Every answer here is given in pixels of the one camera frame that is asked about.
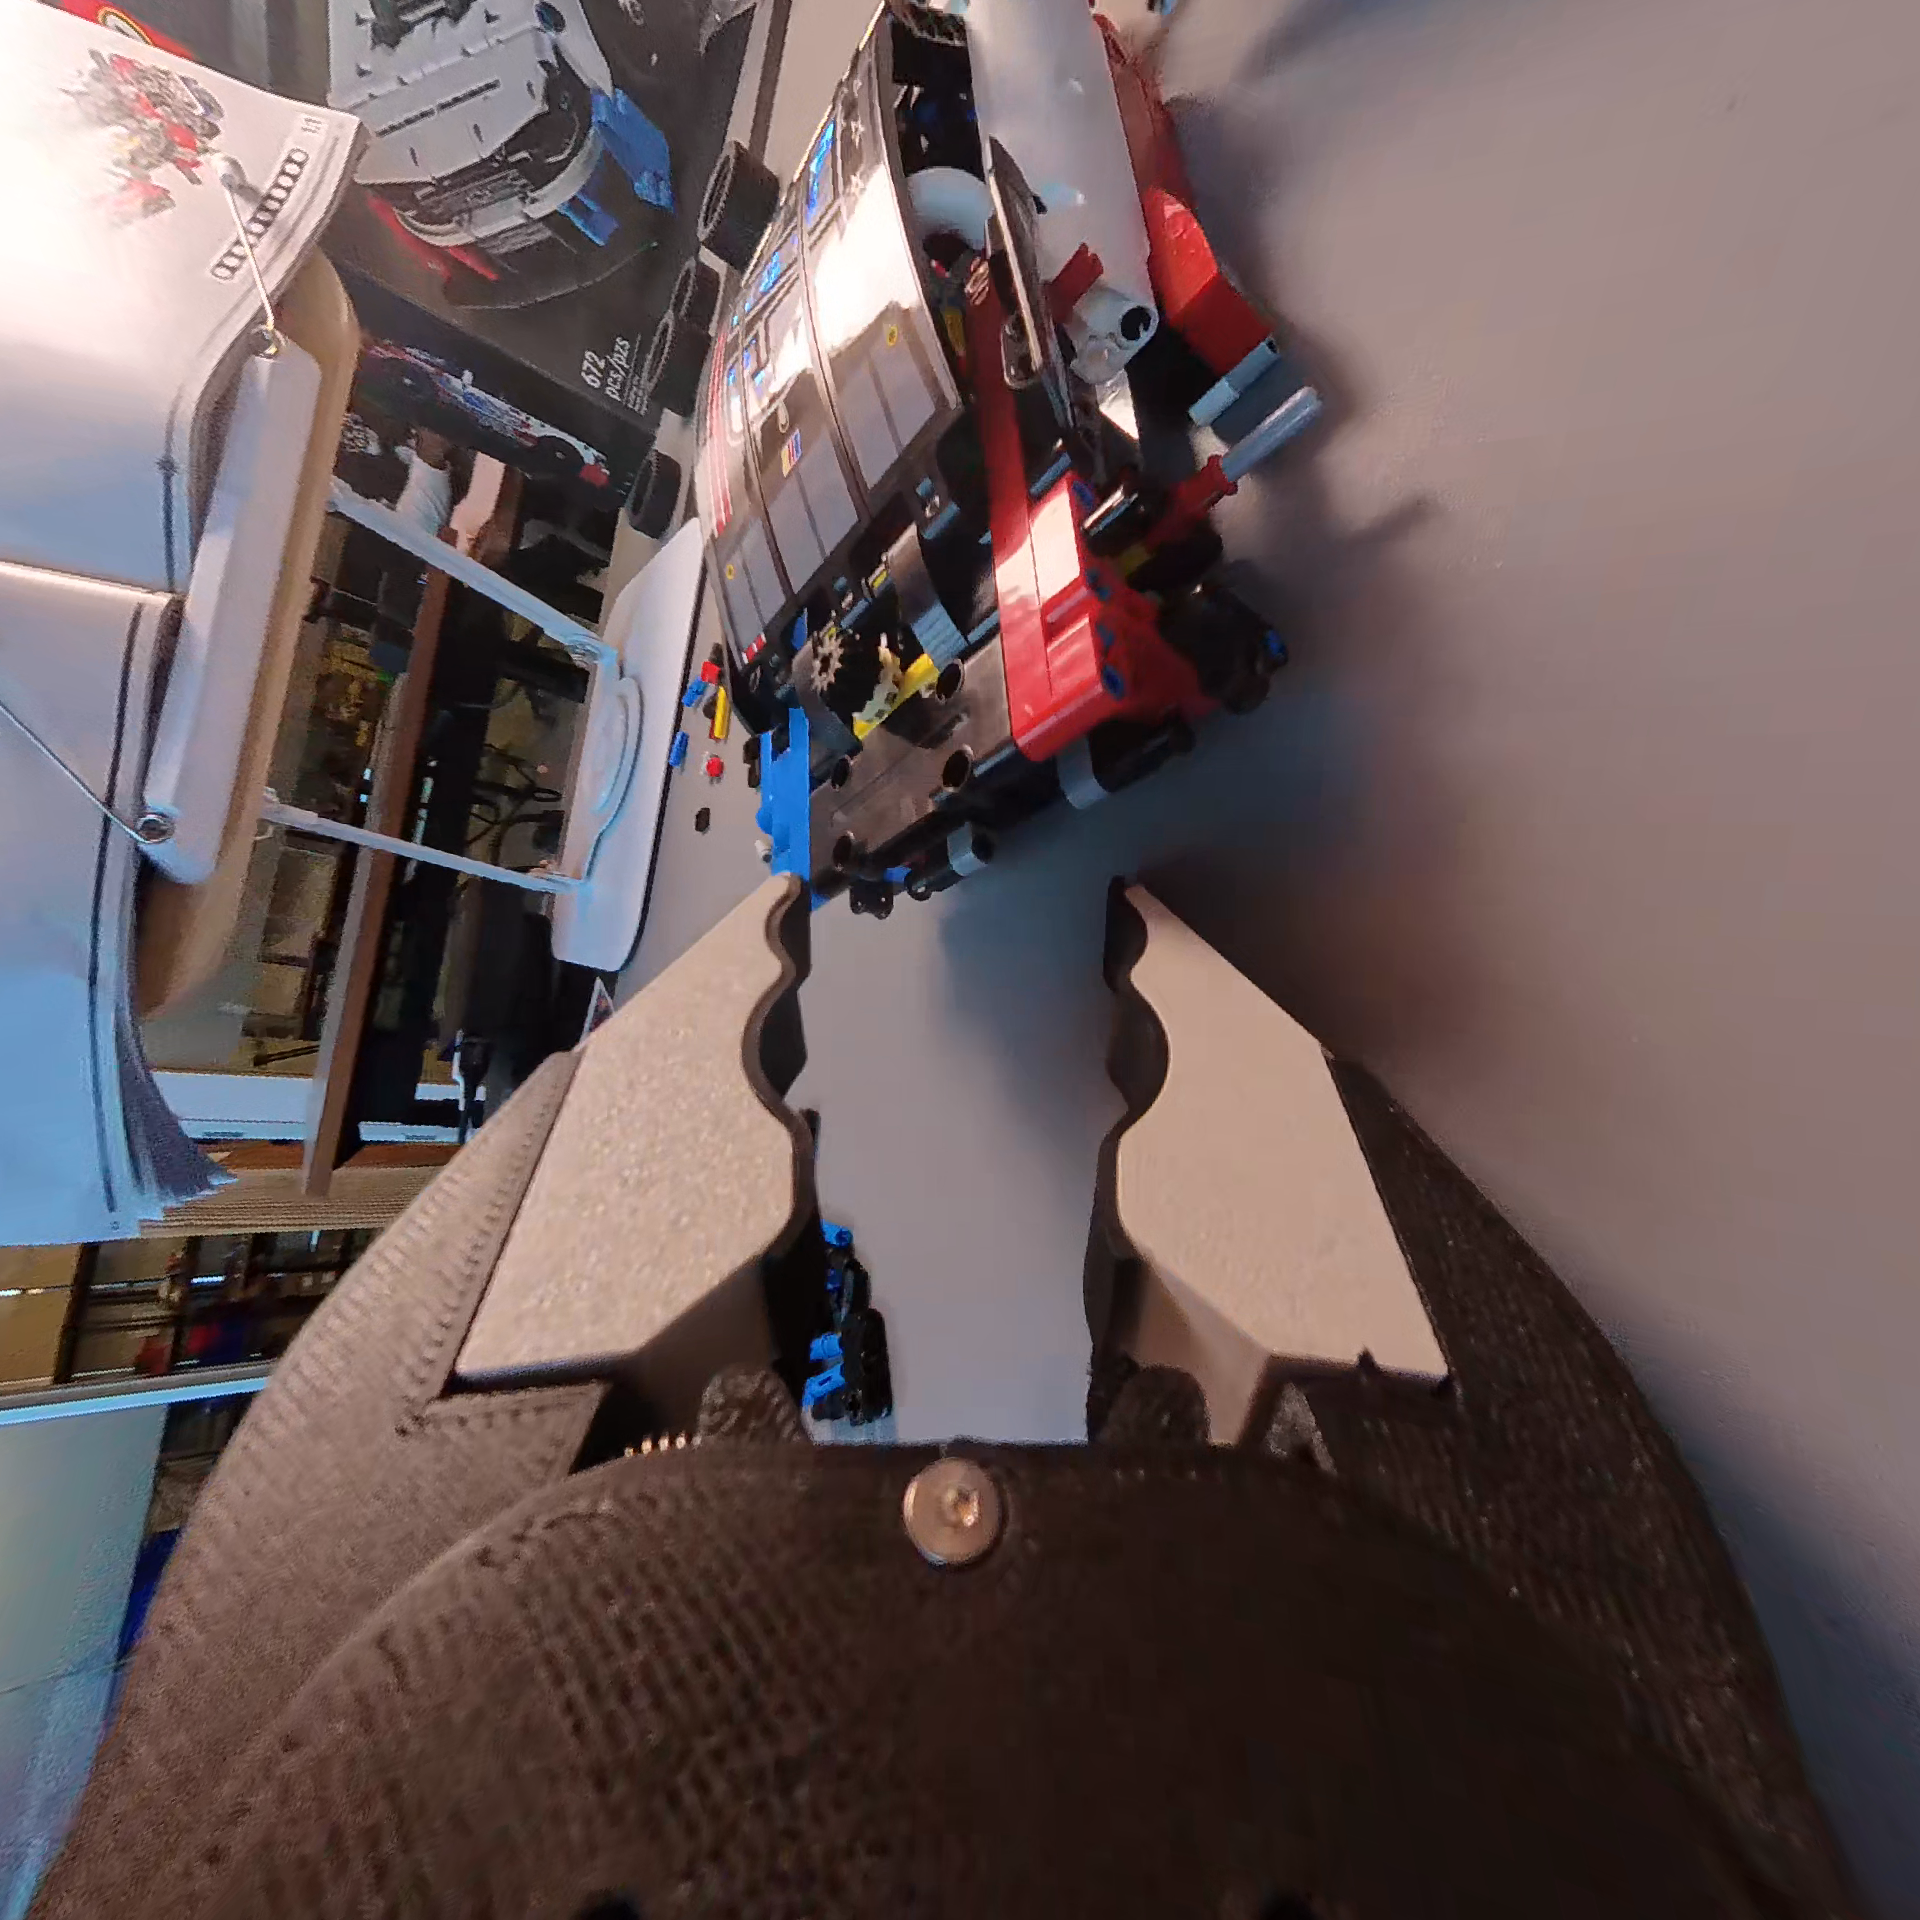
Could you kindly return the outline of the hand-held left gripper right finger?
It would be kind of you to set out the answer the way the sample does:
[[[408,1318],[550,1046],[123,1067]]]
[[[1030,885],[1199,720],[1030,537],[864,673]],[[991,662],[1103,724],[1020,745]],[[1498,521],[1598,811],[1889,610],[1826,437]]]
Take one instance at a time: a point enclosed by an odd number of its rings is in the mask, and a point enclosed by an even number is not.
[[[1138,880],[1103,969],[1121,1115],[1098,1150],[1089,1331],[1100,1373],[1246,1444],[1283,1386],[1432,1392],[1443,1339],[1321,1040]]]

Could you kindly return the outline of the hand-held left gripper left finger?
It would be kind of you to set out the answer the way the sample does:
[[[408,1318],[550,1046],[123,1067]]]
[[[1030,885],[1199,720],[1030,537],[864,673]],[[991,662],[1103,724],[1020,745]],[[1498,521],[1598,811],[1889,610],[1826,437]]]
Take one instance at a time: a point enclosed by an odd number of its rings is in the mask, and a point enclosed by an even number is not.
[[[753,896],[580,1050],[452,1376],[463,1388],[619,1386],[695,1404],[768,1366],[764,1269],[815,1211],[806,1066],[810,892]]]

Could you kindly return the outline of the lego car model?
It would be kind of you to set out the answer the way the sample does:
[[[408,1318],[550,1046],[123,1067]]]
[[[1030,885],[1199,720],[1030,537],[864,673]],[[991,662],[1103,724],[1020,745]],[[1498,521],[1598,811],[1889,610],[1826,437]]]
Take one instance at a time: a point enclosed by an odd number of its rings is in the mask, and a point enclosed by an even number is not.
[[[783,184],[743,274],[697,248],[691,392],[648,377],[766,862],[883,920],[1264,701],[1216,507],[1323,402],[1098,4],[878,4]]]

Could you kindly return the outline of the black blue lego connector strip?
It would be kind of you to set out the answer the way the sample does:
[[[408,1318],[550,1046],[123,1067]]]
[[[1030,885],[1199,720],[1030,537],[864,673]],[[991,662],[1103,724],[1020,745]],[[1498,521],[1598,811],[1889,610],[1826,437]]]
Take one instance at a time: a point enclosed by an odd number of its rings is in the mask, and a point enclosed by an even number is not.
[[[873,1427],[894,1418],[890,1336],[854,1230],[826,1221],[827,1328],[808,1347],[800,1410],[815,1425]]]

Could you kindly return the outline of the pile of loose lego pieces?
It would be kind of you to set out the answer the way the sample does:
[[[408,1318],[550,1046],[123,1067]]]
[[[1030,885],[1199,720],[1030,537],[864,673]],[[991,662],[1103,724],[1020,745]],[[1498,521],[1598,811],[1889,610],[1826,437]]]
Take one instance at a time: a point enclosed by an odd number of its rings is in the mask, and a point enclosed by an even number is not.
[[[713,797],[732,779],[738,717],[730,644],[713,641],[688,673],[680,694],[676,732],[671,742],[668,773],[676,808],[704,832],[713,817]]]

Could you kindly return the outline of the black lego set box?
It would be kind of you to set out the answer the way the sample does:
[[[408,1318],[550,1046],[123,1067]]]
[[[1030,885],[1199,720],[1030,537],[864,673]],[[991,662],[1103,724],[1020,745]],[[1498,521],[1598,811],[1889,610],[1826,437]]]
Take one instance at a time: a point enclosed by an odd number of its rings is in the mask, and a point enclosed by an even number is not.
[[[330,4],[328,102],[368,141],[328,236],[362,386],[530,478],[615,501],[644,362],[753,97],[758,4]]]

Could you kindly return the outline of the white book stand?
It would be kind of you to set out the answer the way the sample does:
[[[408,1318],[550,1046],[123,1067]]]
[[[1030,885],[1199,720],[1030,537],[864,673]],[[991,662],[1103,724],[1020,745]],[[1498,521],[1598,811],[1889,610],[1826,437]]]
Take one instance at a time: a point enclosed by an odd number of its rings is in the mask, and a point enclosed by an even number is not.
[[[265,280],[251,226],[268,202],[233,156],[217,153],[212,173],[231,214],[231,245],[246,264],[250,355],[217,411],[220,461],[176,600],[143,769],[135,832],[153,878],[135,913],[135,1008],[145,1017],[169,1012],[217,973],[242,913],[258,828],[353,848],[359,880],[390,878],[409,862],[537,896],[550,900],[559,961],[615,969],[640,933],[672,732],[672,692],[648,684],[659,660],[650,644],[691,635],[703,585],[697,532],[671,539],[664,557],[615,601],[610,630],[599,634],[457,545],[355,493],[331,474],[362,356],[345,286],[319,248],[284,286]],[[463,585],[535,624],[583,667],[586,714],[568,773],[559,858],[513,870],[401,834],[432,677],[425,637],[415,641],[390,699],[363,822],[330,819],[272,789],[307,574],[330,515],[418,561],[431,588]]]

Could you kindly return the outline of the white instruction booklet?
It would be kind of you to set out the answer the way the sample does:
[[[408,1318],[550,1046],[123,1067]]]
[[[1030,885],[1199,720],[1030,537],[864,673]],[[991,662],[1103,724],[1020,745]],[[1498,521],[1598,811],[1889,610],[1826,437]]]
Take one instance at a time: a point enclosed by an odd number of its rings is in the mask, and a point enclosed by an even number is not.
[[[143,1025],[242,917],[367,134],[48,4],[6,4],[2,83],[2,1240],[47,1246],[225,1179]]]

